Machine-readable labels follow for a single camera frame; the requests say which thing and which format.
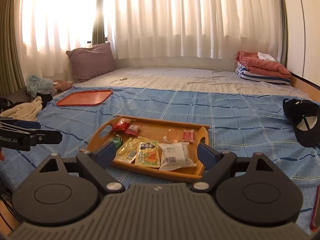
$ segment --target mattress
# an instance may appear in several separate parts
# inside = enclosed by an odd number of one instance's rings
[[[120,81],[122,76],[127,80]],[[114,93],[99,106],[56,106],[62,97],[88,87],[112,89]],[[6,149],[6,160],[0,162],[0,176],[14,190],[50,153],[72,157],[79,148],[86,148],[97,128],[117,114],[207,124],[210,144],[216,150],[230,150],[244,157],[263,152],[298,185],[304,202],[297,224],[310,233],[308,225],[316,187],[320,184],[320,149],[305,148],[297,142],[282,110],[285,98],[308,96],[290,86],[241,80],[231,72],[116,70],[76,84],[49,102],[38,114],[38,121],[43,129],[61,131],[63,141],[59,145],[37,145],[30,152]],[[126,187],[132,183],[169,182],[113,167],[107,171]]]
[[[121,81],[121,77],[126,77],[127,80]],[[190,68],[123,68],[75,86],[142,87],[247,95],[288,95],[310,99],[307,94],[291,86],[243,80],[235,72]]]

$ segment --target blue checkered bedsheet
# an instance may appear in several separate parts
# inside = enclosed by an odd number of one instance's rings
[[[306,232],[320,184],[320,150],[301,146],[282,110],[285,96],[255,96],[172,91],[145,88],[112,89],[113,95],[103,104],[91,107],[57,107],[56,98],[38,114],[43,129],[57,129],[63,134],[59,145],[37,145],[30,152],[5,149],[6,160],[0,162],[0,174],[15,189],[33,169],[52,152],[75,156],[86,148],[92,134],[117,114],[210,125],[210,143],[216,150],[230,150],[238,156],[265,153],[304,196],[297,224]],[[72,88],[66,95],[88,90]],[[131,183],[166,183],[121,169],[108,172],[126,187]]]

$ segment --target barcode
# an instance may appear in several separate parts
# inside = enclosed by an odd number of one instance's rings
[[[129,157],[133,158],[133,157],[135,157],[136,154],[137,154],[136,151],[131,151],[130,154],[129,154]]]
[[[166,157],[165,160],[167,164],[177,163],[176,157]]]

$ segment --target metal screw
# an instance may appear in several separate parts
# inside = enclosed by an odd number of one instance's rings
[[[161,187],[161,186],[158,186],[158,187],[154,187],[153,189],[154,189],[155,191],[159,191],[159,190],[162,189],[162,187]]]
[[[110,182],[107,184],[107,189],[108,190],[120,190],[122,188],[122,184],[119,182]]]
[[[193,187],[197,190],[206,190],[209,188],[209,184],[206,182],[196,182]]]

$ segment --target pink towel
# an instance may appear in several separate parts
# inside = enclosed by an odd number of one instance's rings
[[[251,73],[270,77],[290,79],[291,73],[281,63],[262,60],[257,53],[239,51],[236,60],[240,61]]]

